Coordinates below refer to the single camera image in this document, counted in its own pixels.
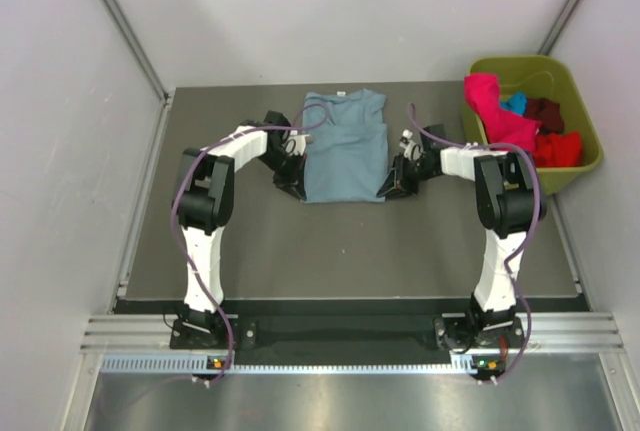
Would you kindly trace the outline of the light blue t shirt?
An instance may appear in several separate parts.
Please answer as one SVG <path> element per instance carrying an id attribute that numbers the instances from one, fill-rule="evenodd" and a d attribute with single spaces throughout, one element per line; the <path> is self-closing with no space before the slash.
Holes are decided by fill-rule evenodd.
<path id="1" fill-rule="evenodd" d="M 388 173 L 386 100 L 368 89 L 306 95 L 302 123 L 312 136 L 304 170 L 307 204 L 385 200 L 378 191 Z"/>

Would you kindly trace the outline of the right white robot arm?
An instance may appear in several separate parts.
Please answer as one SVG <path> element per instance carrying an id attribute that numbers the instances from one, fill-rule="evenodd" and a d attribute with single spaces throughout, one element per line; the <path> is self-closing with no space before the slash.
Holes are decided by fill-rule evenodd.
<path id="1" fill-rule="evenodd" d="M 518 273 L 526 240 L 545 216 L 546 203 L 530 158 L 513 146 L 493 149 L 477 143 L 454 144 L 441 125 L 420 130 L 415 140 L 406 129 L 387 178 L 378 191 L 385 199 L 418 193 L 420 184 L 440 176 L 474 184 L 476 210 L 485 229 L 479 281 L 464 318 L 438 330 L 443 346 L 463 354 L 518 332 Z"/>

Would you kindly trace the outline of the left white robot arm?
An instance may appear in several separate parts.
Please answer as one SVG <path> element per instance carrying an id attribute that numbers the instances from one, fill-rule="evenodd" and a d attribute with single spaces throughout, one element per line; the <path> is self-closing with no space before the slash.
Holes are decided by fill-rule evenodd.
<path id="1" fill-rule="evenodd" d="M 172 349 L 233 347 L 233 326 L 221 307 L 221 247 L 235 201 L 235 175 L 254 159 L 273 172 L 274 185 L 304 200 L 308 132 L 269 111 L 202 149 L 188 148 L 179 161 L 171 229 L 186 257 L 187 291 L 172 325 Z"/>

